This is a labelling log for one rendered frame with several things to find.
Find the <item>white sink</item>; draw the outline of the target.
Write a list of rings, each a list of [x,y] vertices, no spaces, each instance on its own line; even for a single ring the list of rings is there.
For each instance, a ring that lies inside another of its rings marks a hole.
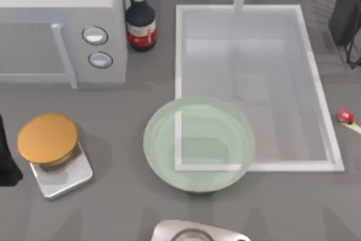
[[[175,97],[233,104],[256,138],[252,172],[343,172],[299,5],[178,5]]]

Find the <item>pale microwave oven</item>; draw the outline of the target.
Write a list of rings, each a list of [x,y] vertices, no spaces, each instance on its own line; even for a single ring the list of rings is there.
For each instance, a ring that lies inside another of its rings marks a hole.
[[[78,87],[120,85],[126,78],[127,0],[0,0],[0,84],[69,84],[51,30],[60,24]],[[93,46],[81,32],[104,28],[107,43]],[[88,56],[106,52],[107,69],[93,67]]]

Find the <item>silver metal object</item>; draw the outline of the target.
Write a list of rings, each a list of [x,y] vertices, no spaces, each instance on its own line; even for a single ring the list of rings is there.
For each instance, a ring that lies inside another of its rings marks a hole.
[[[192,221],[167,219],[154,228],[150,241],[251,241],[244,234]]]

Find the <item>orange round scale platter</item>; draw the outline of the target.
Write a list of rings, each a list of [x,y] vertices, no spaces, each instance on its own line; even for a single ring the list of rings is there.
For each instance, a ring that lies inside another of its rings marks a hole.
[[[17,136],[17,148],[26,161],[46,165],[58,163],[69,156],[77,141],[77,125],[70,117],[47,113],[23,126]]]

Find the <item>red tape measure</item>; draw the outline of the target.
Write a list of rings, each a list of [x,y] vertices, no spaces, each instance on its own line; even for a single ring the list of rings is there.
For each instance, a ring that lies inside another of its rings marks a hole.
[[[337,119],[341,125],[355,131],[358,134],[361,134],[361,127],[355,122],[354,114],[351,111],[347,109],[339,110]]]

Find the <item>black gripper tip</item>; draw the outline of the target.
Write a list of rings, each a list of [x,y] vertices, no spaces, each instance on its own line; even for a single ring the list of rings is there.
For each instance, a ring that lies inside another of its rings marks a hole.
[[[5,127],[0,114],[0,187],[15,187],[23,174],[8,147]]]

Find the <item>pale green translucent plate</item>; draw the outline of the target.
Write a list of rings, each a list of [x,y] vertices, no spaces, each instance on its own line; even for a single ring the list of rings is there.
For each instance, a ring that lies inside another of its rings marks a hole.
[[[254,161],[253,129],[235,106],[211,97],[176,99],[148,121],[143,151],[154,174],[186,192],[225,189]]]

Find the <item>dark bottle with red cap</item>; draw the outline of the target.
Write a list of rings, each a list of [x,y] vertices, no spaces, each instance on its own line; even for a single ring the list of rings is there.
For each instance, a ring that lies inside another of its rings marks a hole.
[[[129,45],[139,52],[152,49],[156,43],[156,14],[147,0],[130,0],[125,12]]]

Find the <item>large microwave knob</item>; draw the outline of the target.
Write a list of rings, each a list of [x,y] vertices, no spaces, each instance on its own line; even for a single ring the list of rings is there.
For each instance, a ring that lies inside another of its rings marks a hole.
[[[81,32],[82,39],[93,46],[100,46],[107,43],[109,35],[107,31],[99,26],[91,26],[84,28]]]

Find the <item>small microwave knob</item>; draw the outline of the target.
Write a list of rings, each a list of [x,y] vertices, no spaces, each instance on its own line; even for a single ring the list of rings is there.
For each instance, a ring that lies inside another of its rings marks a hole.
[[[113,58],[106,52],[96,52],[88,56],[88,62],[95,68],[107,69],[113,64]]]

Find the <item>silver kitchen scale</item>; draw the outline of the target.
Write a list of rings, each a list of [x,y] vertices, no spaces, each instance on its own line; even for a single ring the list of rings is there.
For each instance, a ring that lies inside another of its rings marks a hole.
[[[90,181],[93,169],[80,142],[74,151],[56,165],[30,164],[43,197],[56,199]]]

